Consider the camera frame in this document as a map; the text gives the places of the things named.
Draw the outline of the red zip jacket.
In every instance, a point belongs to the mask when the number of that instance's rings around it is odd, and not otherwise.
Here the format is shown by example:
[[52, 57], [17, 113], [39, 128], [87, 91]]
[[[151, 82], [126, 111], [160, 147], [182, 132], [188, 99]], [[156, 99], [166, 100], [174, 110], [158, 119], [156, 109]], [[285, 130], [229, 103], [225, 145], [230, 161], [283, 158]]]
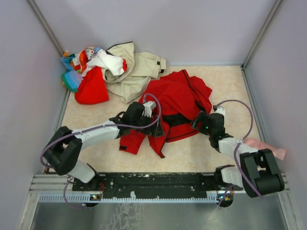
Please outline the red zip jacket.
[[212, 89], [201, 78], [190, 76], [185, 69], [172, 72], [148, 84], [139, 101], [142, 102], [146, 98], [148, 101], [158, 99], [160, 102], [160, 120], [164, 135], [148, 137], [151, 148], [160, 158], [164, 158], [162, 149], [165, 143], [198, 134], [198, 130], [191, 127], [191, 122], [197, 118], [200, 111], [211, 111], [211, 93]]

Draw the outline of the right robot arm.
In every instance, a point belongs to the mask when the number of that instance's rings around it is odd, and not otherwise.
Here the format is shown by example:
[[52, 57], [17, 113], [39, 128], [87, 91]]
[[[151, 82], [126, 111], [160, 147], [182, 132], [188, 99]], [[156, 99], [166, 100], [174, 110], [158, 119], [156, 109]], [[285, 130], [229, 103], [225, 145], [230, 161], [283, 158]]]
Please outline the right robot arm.
[[270, 149], [257, 149], [236, 140], [225, 131], [224, 114], [201, 111], [191, 127], [209, 137], [216, 151], [233, 157], [235, 165], [216, 168], [214, 184], [224, 190], [229, 185], [243, 188], [251, 197], [260, 197], [285, 189], [284, 179]]

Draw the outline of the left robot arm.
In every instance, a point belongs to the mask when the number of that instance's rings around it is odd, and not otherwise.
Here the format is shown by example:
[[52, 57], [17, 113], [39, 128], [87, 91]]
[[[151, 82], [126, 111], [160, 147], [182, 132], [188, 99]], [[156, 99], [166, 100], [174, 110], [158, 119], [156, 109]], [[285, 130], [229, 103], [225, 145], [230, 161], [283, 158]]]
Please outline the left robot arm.
[[96, 126], [78, 130], [62, 126], [44, 148], [41, 163], [54, 169], [58, 175], [74, 177], [89, 190], [94, 190], [100, 184], [98, 173], [79, 160], [80, 152], [99, 142], [126, 136], [133, 130], [154, 137], [162, 136], [160, 120], [160, 103], [148, 101], [133, 102], [126, 111]]

